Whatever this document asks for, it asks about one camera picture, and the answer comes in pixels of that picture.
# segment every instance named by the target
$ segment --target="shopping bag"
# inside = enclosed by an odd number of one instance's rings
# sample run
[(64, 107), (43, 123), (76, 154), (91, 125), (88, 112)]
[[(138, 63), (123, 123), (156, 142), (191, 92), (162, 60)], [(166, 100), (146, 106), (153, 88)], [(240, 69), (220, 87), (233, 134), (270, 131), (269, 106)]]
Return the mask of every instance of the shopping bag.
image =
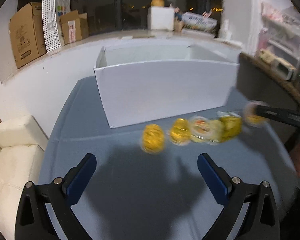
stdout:
[(70, 12), (70, 0), (42, 0), (42, 24), (47, 52), (61, 48), (65, 42), (59, 16)]

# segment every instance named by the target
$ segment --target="blue gripper pad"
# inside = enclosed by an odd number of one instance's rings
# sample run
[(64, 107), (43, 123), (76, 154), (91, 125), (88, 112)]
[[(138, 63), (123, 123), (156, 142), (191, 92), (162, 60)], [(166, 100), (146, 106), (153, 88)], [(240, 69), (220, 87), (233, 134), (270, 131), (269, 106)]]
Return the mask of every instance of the blue gripper pad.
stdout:
[(78, 166), (71, 168), (64, 177), (62, 191), (69, 206), (77, 204), (97, 167), (97, 159), (87, 153)]
[(198, 164), (198, 169), (202, 177), (204, 178), (206, 184), (208, 185), (216, 202), (220, 205), (226, 206), (229, 200), (228, 194), (231, 191), (231, 186), (229, 188), (229, 184), (231, 185), (231, 183), (227, 181), (229, 183), (227, 183), (228, 186), (226, 186), (225, 183), (222, 181), (222, 179), (219, 177), (218, 172), (219, 169), (222, 168), (219, 168), (212, 161), (212, 159), (209, 157), (207, 153), (199, 155), (197, 164)]

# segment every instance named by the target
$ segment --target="bolt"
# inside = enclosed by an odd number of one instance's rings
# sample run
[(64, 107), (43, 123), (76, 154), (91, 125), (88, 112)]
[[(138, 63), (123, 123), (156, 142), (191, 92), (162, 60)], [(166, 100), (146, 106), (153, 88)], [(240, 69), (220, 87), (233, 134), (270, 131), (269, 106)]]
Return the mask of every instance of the bolt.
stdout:
[(233, 183), (235, 184), (239, 184), (241, 182), (241, 179), (239, 179), (238, 177), (233, 177), (232, 178)]
[(53, 180), (53, 182), (54, 182), (54, 184), (60, 184), (61, 182), (62, 182), (62, 178), (60, 178), (60, 177), (57, 177), (57, 178), (55, 178), (54, 180)]
[(31, 181), (28, 181), (27, 183), (26, 183), (26, 187), (31, 187), (32, 186), (32, 182)]
[(265, 187), (269, 187), (270, 186), (269, 182), (267, 182), (265, 180), (262, 182), (262, 185), (265, 186)]

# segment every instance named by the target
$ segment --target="cream leather couch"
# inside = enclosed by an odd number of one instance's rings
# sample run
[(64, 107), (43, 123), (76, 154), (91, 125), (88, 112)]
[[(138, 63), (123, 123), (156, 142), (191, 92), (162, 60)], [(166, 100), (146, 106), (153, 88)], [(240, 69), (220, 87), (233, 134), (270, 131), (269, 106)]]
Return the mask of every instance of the cream leather couch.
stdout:
[(22, 189), (37, 183), (48, 139), (31, 115), (0, 123), (0, 231), (14, 240)]

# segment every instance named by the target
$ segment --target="blue tablecloth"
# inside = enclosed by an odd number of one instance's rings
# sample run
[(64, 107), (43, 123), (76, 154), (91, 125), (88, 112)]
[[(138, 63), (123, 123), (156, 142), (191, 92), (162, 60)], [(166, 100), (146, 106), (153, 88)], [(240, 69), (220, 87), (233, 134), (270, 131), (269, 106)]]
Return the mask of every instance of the blue tablecloth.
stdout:
[[(215, 118), (216, 111), (242, 110), (246, 98), (235, 88), (226, 106), (195, 114)], [(190, 118), (194, 114), (180, 117)], [(176, 117), (151, 123), (168, 130)], [(244, 127), (225, 143), (211, 146), (168, 142), (159, 155), (139, 146), (146, 123), (110, 129), (95, 77), (79, 80), (66, 101), (50, 136), (39, 183), (63, 177), (86, 153), (97, 157), (97, 169), (77, 205), (72, 206), (92, 239), (202, 239), (222, 210), (197, 169), (198, 155), (207, 152), (228, 174), (246, 183), (269, 181), (280, 216), (294, 198), (293, 164), (269, 125)], [(244, 205), (231, 232), (233, 239), (245, 215)], [(48, 207), (53, 225), (66, 239)]]

